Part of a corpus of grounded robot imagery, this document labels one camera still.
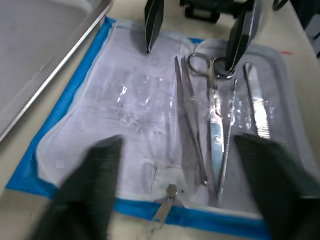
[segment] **scissors blade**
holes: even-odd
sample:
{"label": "scissors blade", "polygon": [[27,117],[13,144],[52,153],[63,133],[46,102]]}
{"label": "scissors blade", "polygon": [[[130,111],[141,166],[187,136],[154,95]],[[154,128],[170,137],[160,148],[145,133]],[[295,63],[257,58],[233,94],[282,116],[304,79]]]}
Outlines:
{"label": "scissors blade", "polygon": [[222,162],[224,157],[224,129],[222,119],[215,115],[210,121],[211,157],[213,168],[213,180],[217,189],[220,181]]}

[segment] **black object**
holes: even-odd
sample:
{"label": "black object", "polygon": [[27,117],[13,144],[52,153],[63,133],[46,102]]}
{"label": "black object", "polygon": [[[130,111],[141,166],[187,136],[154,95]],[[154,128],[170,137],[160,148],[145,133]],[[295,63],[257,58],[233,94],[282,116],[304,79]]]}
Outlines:
{"label": "black object", "polygon": [[273,240],[318,240],[320,186],[280,144],[250,134],[235,143]]}
{"label": "black object", "polygon": [[158,38],[164,20],[164,0],[148,0],[144,8],[146,52],[149,54]]}
{"label": "black object", "polygon": [[[311,19],[316,14],[320,14],[319,0],[290,0],[304,29],[307,28]],[[289,0],[273,0],[272,8],[279,11]]]}
{"label": "black object", "polygon": [[[317,35],[315,35],[315,36],[313,37],[313,40],[315,41],[315,40],[317,40],[319,37],[320,37],[320,32],[318,32]],[[316,58],[318,59],[319,57],[320,57],[320,51],[316,54]]]}
{"label": "black object", "polygon": [[[225,70],[232,73],[252,39],[255,37],[261,14],[260,0],[238,2],[234,0],[180,0],[180,5],[187,5],[185,16],[216,23],[220,13],[236,18],[225,55]],[[195,9],[210,11],[209,18],[194,14]],[[148,0],[144,9],[146,52],[151,49],[159,35],[164,16],[164,0]]]}
{"label": "black object", "polygon": [[123,140],[95,144],[63,183],[30,240],[106,240]]}
{"label": "black object", "polygon": [[274,11],[279,11],[283,8],[284,5],[286,5],[287,2],[289,2],[289,0],[274,0],[272,4],[272,9]]}

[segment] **white countertop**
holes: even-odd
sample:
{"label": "white countertop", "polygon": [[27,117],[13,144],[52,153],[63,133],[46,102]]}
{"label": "white countertop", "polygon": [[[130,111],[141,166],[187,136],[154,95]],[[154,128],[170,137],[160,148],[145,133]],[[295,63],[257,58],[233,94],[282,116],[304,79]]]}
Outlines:
{"label": "white countertop", "polygon": [[[294,80],[294,86],[306,135],[316,159],[320,159],[320,66],[315,53],[304,34],[298,18],[290,4],[278,12],[272,11],[272,1],[263,1],[260,30],[254,42],[285,52],[283,57]],[[114,0],[108,16],[116,19],[131,19],[144,23],[146,0]],[[217,24],[187,19],[179,0],[166,0],[163,30],[179,31],[189,37],[228,39],[233,25],[231,16],[222,15]],[[0,145],[0,239],[23,238],[47,200],[35,196],[4,190],[16,166],[25,153],[29,142],[49,115],[80,60],[88,49],[93,37],[87,41],[71,63],[61,72],[54,83],[21,121],[11,136]],[[110,225],[112,239],[144,239],[141,235],[146,221],[115,213]],[[180,240],[236,240],[234,236],[221,235],[192,228],[166,225],[153,239]]]}

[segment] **metal tray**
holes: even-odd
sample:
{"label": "metal tray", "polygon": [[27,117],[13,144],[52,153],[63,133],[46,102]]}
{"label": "metal tray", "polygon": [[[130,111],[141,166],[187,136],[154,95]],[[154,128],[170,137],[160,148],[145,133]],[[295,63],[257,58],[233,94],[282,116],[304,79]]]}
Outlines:
{"label": "metal tray", "polygon": [[113,0],[1,0],[0,143],[112,3]]}

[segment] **red mark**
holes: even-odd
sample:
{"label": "red mark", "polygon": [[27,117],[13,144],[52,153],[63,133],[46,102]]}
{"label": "red mark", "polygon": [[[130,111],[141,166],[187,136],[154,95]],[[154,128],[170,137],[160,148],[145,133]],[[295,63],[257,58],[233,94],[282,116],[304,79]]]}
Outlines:
{"label": "red mark", "polygon": [[282,53],[284,55],[293,55],[292,51],[281,51],[280,53]]}

